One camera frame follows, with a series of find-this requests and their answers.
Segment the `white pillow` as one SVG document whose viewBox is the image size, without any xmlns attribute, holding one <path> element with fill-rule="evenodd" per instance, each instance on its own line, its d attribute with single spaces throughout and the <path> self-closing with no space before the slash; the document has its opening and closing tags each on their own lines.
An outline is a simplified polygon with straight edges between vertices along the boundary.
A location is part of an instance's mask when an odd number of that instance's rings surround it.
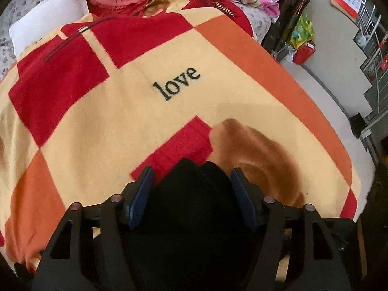
<svg viewBox="0 0 388 291">
<path fill-rule="evenodd" d="M 24 49 L 54 29 L 76 22 L 87 13 L 87 0 L 44 0 L 9 28 L 13 51 L 19 58 Z"/>
</svg>

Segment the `grey floral quilt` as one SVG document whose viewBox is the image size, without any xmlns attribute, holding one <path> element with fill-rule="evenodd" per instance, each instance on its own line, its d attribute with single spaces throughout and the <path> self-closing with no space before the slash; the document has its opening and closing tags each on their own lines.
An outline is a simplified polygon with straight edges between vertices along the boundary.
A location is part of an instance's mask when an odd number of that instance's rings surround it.
<svg viewBox="0 0 388 291">
<path fill-rule="evenodd" d="M 42 1 L 44 0 L 7 0 L 7 5 L 1 7 L 1 78 L 16 61 L 9 35 L 10 26 Z"/>
</svg>

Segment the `metal stair railing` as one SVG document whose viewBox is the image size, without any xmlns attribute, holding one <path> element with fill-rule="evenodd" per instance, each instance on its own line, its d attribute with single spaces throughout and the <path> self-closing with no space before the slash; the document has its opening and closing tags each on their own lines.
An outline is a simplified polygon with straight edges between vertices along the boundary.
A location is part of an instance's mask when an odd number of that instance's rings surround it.
<svg viewBox="0 0 388 291">
<path fill-rule="evenodd" d="M 387 108 L 387 19 L 372 0 L 362 0 L 356 26 L 353 41 L 366 55 L 360 69 L 370 83 L 364 93 L 372 109 L 367 115 L 370 120 Z"/>
</svg>

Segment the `black pants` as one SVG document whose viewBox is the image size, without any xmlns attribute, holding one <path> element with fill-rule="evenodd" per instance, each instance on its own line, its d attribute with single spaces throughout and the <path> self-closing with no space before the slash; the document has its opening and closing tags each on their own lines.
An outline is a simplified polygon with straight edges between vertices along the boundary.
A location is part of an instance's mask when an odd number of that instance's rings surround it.
<svg viewBox="0 0 388 291">
<path fill-rule="evenodd" d="M 186 158 L 150 191 L 131 239 L 139 290 L 245 290 L 258 256 L 230 178 Z"/>
</svg>

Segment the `yellow red love blanket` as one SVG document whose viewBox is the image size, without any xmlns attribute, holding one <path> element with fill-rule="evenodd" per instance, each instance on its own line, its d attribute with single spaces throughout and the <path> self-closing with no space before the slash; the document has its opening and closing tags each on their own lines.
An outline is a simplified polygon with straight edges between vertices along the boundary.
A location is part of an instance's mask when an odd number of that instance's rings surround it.
<svg viewBox="0 0 388 291">
<path fill-rule="evenodd" d="M 1 81 L 1 254 L 34 271 L 65 210 L 145 166 L 212 161 L 287 206 L 353 218 L 361 182 L 315 102 L 213 7 L 85 15 L 29 46 Z"/>
</svg>

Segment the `green yellow bag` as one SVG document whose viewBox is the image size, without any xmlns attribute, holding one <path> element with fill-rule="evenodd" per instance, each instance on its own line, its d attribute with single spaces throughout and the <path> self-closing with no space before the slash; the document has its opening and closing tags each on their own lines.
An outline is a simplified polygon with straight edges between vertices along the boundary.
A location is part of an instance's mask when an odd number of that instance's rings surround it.
<svg viewBox="0 0 388 291">
<path fill-rule="evenodd" d="M 291 34 L 289 44 L 298 50 L 302 45 L 313 40 L 314 37 L 315 33 L 312 21 L 306 15 L 301 15 Z"/>
</svg>

